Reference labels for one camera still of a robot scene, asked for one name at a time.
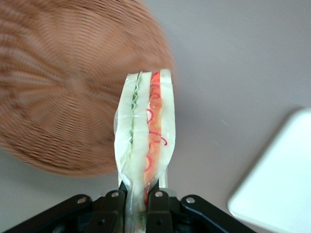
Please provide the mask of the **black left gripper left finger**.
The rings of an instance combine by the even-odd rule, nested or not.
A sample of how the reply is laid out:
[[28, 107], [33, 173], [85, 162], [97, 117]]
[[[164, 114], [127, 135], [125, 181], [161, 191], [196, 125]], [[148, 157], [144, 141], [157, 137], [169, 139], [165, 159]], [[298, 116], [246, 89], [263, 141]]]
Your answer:
[[127, 189], [123, 182], [93, 202], [94, 233], [123, 233]]

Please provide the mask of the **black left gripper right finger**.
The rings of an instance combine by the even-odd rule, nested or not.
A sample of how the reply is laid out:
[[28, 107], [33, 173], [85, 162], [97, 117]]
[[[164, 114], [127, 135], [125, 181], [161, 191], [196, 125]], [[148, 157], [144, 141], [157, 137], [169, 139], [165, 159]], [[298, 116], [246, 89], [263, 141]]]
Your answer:
[[179, 206], [176, 192], [160, 187], [159, 180], [148, 193], [146, 216], [147, 233], [175, 233], [173, 211]]

